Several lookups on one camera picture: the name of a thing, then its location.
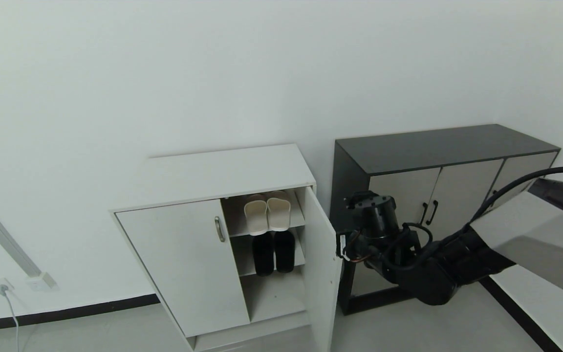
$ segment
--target white cord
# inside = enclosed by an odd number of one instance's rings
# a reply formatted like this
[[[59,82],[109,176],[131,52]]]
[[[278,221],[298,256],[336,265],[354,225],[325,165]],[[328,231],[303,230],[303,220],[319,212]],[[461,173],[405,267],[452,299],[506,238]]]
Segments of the white cord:
[[[0,294],[2,294],[2,296],[4,296],[6,298],[6,300],[8,301],[8,306],[10,307],[10,312],[12,313],[12,318],[14,319],[14,324],[16,325],[16,352],[20,352],[21,350],[19,349],[19,321],[16,319],[16,315],[14,315],[14,310],[12,309],[12,303],[10,302],[10,299],[7,296],[6,291],[8,290],[8,287],[5,285],[2,285],[4,287],[0,286]]]

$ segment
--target white slipper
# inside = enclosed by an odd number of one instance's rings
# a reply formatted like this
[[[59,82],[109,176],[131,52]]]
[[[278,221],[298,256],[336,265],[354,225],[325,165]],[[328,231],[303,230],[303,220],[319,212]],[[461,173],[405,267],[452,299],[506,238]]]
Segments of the white slipper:
[[[272,231],[286,231],[290,228],[290,201],[288,193],[275,190],[266,194],[268,205],[268,227]]]
[[[244,205],[244,217],[246,227],[251,236],[259,236],[268,232],[268,220],[266,219],[266,202],[262,194],[248,196]]]

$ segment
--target gray floor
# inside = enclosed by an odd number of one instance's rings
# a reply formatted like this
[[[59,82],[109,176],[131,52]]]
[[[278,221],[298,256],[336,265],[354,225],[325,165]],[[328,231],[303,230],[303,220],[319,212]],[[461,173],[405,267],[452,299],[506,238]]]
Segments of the gray floor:
[[[23,352],[182,352],[160,305],[23,326]],[[14,329],[0,330],[0,352],[14,351]],[[541,352],[494,299],[475,284],[447,305],[417,301],[343,317],[338,312],[332,352]],[[314,352],[310,328],[280,332],[216,352]]]

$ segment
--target dark gray cabinet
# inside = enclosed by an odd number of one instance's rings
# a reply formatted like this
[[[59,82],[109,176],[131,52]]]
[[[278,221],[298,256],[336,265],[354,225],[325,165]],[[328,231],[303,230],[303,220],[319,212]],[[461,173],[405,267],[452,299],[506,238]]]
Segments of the dark gray cabinet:
[[[337,232],[353,230],[344,198],[371,190],[395,198],[400,224],[422,223],[440,240],[469,221],[493,191],[550,167],[559,150],[501,125],[336,140],[330,221]],[[407,298],[374,270],[345,263],[338,293],[345,314]]]

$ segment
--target black slipper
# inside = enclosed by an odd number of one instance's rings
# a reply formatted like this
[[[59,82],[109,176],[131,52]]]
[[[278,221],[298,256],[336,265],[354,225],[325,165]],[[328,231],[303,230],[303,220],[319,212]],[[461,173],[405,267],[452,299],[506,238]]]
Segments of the black slipper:
[[[275,257],[278,272],[295,269],[295,236],[290,231],[275,232]]]
[[[253,263],[257,276],[269,276],[273,274],[275,263],[273,262],[273,235],[270,232],[254,236],[251,243],[253,252]]]

